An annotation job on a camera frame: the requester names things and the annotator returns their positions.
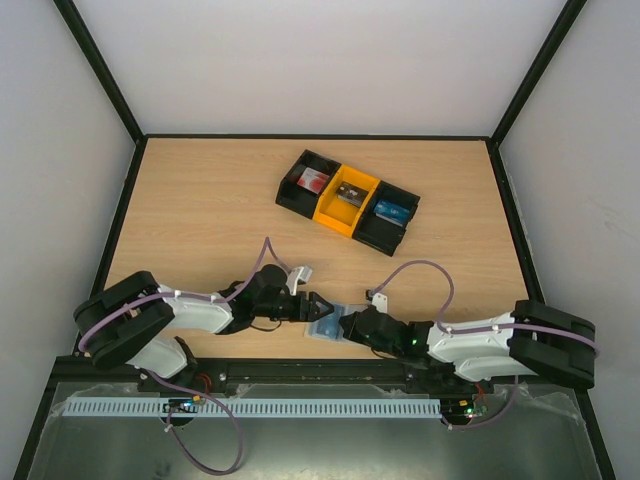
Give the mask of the beige card holder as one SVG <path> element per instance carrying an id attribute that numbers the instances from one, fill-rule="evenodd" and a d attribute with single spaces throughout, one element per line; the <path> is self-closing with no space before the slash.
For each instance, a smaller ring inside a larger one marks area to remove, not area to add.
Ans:
<path id="1" fill-rule="evenodd" d="M 365 304 L 334 304 L 334 311 L 321 319 L 310 323 L 305 331 L 307 338 L 325 340 L 333 343 L 348 343 L 344 338 L 344 329 L 339 320 L 343 316 L 349 316 L 361 312 L 366 308 Z"/>

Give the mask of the black bin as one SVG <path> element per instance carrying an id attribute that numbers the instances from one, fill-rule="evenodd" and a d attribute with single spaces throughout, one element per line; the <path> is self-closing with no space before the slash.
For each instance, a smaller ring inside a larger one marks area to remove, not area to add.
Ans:
<path id="1" fill-rule="evenodd" d="M 312 219 L 321 194 L 341 166 L 335 160 L 304 150 L 280 181 L 276 203 Z"/>
<path id="2" fill-rule="evenodd" d="M 395 254 L 421 197 L 381 181 L 354 229 L 352 238 L 389 257 Z"/>

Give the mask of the yellow bin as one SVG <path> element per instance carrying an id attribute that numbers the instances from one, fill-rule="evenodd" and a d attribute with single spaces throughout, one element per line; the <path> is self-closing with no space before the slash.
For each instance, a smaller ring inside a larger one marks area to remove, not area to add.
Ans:
<path id="1" fill-rule="evenodd" d="M 344 202 L 337 197 L 337 189 L 343 182 L 348 182 L 368 192 L 360 208 Z M 334 178 L 329 181 L 325 191 L 321 194 L 312 219 L 316 223 L 351 238 L 367 201 L 371 199 L 379 183 L 379 178 L 353 167 L 342 165 Z"/>

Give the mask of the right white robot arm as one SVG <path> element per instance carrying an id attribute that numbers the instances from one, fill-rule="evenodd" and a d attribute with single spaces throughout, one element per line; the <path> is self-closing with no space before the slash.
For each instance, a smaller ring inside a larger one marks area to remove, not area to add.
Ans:
<path id="1" fill-rule="evenodd" d="M 595 326 L 532 300 L 511 312 L 463 322 L 401 322 L 369 306 L 339 320 L 345 339 L 424 370 L 455 392 L 468 382 L 538 376 L 556 385 L 595 385 Z"/>

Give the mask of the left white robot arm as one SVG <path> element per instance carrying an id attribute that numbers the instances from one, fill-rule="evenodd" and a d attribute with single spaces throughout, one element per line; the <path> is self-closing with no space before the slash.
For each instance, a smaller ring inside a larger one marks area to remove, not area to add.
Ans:
<path id="1" fill-rule="evenodd" d="M 231 335 L 257 318 L 313 323 L 332 314 L 333 304 L 299 289 L 311 274 L 308 266 L 286 272 L 268 264 L 245 281 L 200 294 L 171 289 L 139 271 L 76 308 L 78 350 L 101 370 L 129 365 L 170 380 L 192 369 L 195 358 L 184 340 L 166 336 L 166 330 Z"/>

